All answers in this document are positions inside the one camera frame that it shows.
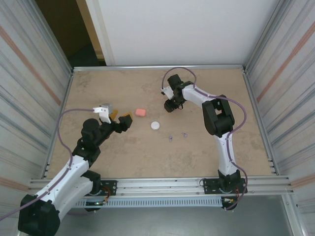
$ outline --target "pink sponge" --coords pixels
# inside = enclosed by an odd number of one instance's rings
[[[139,117],[145,117],[146,116],[146,113],[147,111],[145,109],[136,109],[136,116],[139,116]]]

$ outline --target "metal floor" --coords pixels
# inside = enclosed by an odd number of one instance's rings
[[[106,208],[95,215],[66,215],[56,235],[291,236],[293,234],[281,196],[245,196],[234,212],[225,212],[219,207],[156,207]]]

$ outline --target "white disc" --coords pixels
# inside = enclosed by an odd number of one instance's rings
[[[159,129],[159,123],[158,123],[157,121],[153,121],[153,122],[151,123],[151,128],[152,128],[153,130],[158,130],[158,129]]]

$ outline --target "wooden board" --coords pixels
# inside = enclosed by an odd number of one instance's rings
[[[241,70],[194,70],[197,85],[211,93],[224,94],[246,108],[248,120],[233,135],[233,147],[237,163],[248,175],[270,175],[264,146],[256,124],[251,102]],[[118,115],[136,108],[147,110],[144,118],[133,116],[131,128],[122,134],[114,133],[101,146],[101,154],[91,170],[103,178],[121,177],[201,177],[217,176],[219,158],[214,138],[204,127],[202,110],[186,102],[183,110],[166,112],[163,105],[166,97],[160,94],[163,70],[133,71],[85,71],[76,72],[66,104],[72,108],[96,107],[111,103],[119,110]],[[176,70],[183,81],[193,80],[184,70]],[[235,125],[243,120],[243,112],[230,104]],[[63,141],[74,149],[81,137],[83,122],[98,118],[91,112],[72,112],[62,120]],[[152,121],[160,123],[153,131]],[[68,152],[57,141],[51,160],[48,178],[64,166]]]

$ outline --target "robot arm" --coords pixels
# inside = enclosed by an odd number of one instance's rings
[[[242,183],[240,171],[232,164],[228,157],[226,138],[233,130],[235,123],[228,101],[213,98],[198,87],[194,87],[191,81],[183,82],[176,74],[168,79],[168,87],[162,88],[162,94],[168,97],[164,107],[167,112],[172,112],[183,107],[186,101],[190,101],[202,109],[205,127],[209,134],[213,135],[219,151],[219,187],[224,193],[231,192]],[[235,163],[232,135],[229,136],[229,151],[232,161]]]
[[[97,194],[100,191],[100,174],[89,168],[97,160],[99,146],[113,132],[127,131],[132,123],[131,114],[119,117],[120,123],[113,121],[110,114],[117,114],[111,105],[94,108],[99,113],[101,125],[96,119],[83,123],[82,138],[63,169],[34,196],[27,194],[21,206],[30,203],[38,196],[44,196],[22,209],[19,215],[18,229],[32,236],[53,236],[67,212],[85,195]]]

